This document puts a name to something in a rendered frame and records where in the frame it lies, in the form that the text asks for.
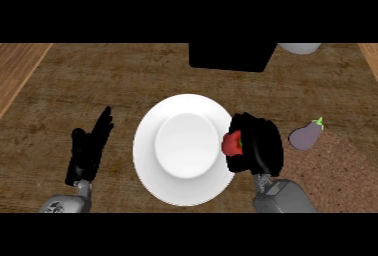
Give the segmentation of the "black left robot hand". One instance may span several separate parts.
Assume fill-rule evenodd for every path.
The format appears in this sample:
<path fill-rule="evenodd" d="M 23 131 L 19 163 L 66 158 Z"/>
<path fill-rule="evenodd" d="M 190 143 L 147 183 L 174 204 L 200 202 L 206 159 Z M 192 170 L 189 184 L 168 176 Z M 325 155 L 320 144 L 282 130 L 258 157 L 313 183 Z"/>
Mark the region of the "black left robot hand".
<path fill-rule="evenodd" d="M 96 178 L 102 151 L 113 128 L 110 107 L 106 107 L 94 124 L 85 132 L 75 128 L 71 133 L 72 148 L 65 184 L 75 186 L 81 180 L 91 182 Z"/>

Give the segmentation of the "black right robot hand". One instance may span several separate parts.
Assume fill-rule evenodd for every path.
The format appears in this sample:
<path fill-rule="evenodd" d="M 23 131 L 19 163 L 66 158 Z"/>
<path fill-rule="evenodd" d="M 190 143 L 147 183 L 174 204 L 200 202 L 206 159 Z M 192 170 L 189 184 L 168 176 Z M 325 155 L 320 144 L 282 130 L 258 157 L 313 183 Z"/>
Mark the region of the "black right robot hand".
<path fill-rule="evenodd" d="M 242 153 L 226 157 L 229 171 L 245 170 L 252 175 L 279 176 L 283 167 L 283 147 L 274 123 L 246 112 L 232 117 L 229 132 L 240 132 Z"/>

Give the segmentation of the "red bell pepper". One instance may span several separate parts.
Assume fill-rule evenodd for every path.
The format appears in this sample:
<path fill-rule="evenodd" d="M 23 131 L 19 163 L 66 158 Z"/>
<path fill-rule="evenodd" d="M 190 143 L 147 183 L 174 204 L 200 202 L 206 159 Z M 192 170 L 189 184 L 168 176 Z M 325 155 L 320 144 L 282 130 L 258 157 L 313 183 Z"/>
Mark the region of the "red bell pepper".
<path fill-rule="evenodd" d="M 233 157 L 242 155 L 240 131 L 226 133 L 221 142 L 221 152 L 226 156 Z"/>

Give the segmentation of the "white round plate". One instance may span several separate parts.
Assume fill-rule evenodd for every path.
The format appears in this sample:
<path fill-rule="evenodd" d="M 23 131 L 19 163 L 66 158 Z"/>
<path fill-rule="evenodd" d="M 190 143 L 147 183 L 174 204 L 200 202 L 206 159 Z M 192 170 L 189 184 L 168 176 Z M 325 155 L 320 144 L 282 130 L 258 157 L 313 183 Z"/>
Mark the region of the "white round plate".
<path fill-rule="evenodd" d="M 146 112 L 133 139 L 133 163 L 149 193 L 174 206 L 208 202 L 233 179 L 221 153 L 230 114 L 208 97 L 180 94 Z"/>

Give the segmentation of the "brown speckled placemat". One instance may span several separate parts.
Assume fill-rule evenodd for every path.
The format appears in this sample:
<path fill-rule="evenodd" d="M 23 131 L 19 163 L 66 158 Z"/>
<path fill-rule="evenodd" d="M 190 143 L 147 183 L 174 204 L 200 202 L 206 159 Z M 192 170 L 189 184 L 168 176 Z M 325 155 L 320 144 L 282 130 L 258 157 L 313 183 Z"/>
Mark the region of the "brown speckled placemat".
<path fill-rule="evenodd" d="M 329 131 L 304 151 L 283 140 L 280 177 L 301 186 L 319 212 L 378 213 L 378 169 L 356 146 Z"/>

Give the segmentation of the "purple eggplant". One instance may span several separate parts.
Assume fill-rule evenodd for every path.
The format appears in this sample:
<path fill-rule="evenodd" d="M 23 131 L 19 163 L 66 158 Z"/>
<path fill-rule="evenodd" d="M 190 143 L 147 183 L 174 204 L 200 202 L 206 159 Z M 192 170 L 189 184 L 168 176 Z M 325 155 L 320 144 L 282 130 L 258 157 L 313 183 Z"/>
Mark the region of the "purple eggplant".
<path fill-rule="evenodd" d="M 311 120 L 310 123 L 296 128 L 289 136 L 288 141 L 291 146 L 296 150 L 308 150 L 319 139 L 320 133 L 323 131 L 323 118 L 319 117 L 316 120 Z"/>

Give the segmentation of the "black box appliance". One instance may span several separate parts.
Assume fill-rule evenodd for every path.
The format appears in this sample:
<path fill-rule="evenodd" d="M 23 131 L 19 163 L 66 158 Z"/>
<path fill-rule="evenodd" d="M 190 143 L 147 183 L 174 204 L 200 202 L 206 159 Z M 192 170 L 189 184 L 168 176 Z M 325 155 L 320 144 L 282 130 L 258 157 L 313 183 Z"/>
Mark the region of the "black box appliance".
<path fill-rule="evenodd" d="M 190 43 L 189 65 L 195 68 L 263 72 L 274 43 Z"/>

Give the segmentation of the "white round container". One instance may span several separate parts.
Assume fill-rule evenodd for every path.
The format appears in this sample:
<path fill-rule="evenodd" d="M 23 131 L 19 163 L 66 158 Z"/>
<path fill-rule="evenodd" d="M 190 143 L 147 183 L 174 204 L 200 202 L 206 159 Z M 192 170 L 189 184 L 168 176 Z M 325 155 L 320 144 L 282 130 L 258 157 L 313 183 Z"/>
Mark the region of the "white round container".
<path fill-rule="evenodd" d="M 292 54 L 307 55 L 317 50 L 320 44 L 319 43 L 279 43 L 279 46 Z"/>

